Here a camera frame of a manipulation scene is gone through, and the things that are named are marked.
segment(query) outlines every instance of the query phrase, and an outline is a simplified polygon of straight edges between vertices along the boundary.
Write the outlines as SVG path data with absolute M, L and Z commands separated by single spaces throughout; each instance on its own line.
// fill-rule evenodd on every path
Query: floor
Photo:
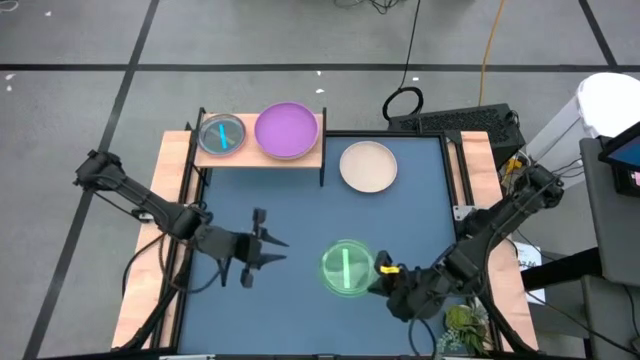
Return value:
M 259 112 L 292 100 L 326 106 L 330 129 L 384 129 L 415 4 L 379 15 L 331 0 L 20 0 L 0 12 L 3 358 L 109 349 L 138 226 L 71 184 L 88 150 L 121 155 L 149 185 L 162 132 L 195 121 L 200 106 Z M 498 5 L 422 1 L 407 84 L 425 92 L 423 111 L 476 104 Z M 530 140 L 590 74 L 640 78 L 638 13 L 638 0 L 508 1 L 485 103 L 517 110 Z M 412 106 L 401 97 L 390 112 Z M 556 253 L 593 246 L 584 184 L 522 231 Z

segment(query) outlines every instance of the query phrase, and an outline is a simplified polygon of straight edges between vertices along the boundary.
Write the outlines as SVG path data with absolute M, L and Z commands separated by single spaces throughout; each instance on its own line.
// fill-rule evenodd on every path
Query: green leaves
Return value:
M 447 332 L 438 341 L 438 353 L 446 350 L 455 351 L 461 346 L 467 348 L 469 353 L 486 355 L 484 344 L 491 344 L 486 337 L 485 326 L 486 312 L 478 307 L 471 308 L 466 305 L 450 307 L 445 315 Z

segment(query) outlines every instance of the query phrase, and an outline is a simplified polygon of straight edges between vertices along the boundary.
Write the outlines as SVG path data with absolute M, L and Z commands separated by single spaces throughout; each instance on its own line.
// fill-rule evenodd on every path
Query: purple bowl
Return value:
M 316 144 L 320 129 L 315 115 L 304 105 L 285 102 L 269 106 L 258 116 L 255 137 L 268 155 L 295 159 Z

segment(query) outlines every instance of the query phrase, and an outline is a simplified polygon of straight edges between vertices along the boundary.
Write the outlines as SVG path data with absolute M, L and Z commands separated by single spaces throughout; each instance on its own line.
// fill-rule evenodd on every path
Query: yellow connector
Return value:
M 400 268 L 397 266 L 380 266 L 380 272 L 383 274 L 399 274 Z

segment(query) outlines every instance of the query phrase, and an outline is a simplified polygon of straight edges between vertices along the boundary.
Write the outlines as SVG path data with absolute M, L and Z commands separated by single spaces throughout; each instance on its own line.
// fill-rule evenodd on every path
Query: wooden shelf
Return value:
M 215 114 L 204 115 L 207 120 Z M 313 148 L 303 157 L 294 160 L 278 160 L 265 154 L 254 135 L 254 127 L 259 114 L 233 114 L 244 122 L 247 134 L 244 144 L 238 151 L 228 156 L 213 156 L 202 150 L 196 150 L 195 166 L 199 168 L 211 167 L 262 167 L 262 168 L 315 168 L 322 167 L 322 114 L 314 114 L 320 129 L 318 140 Z

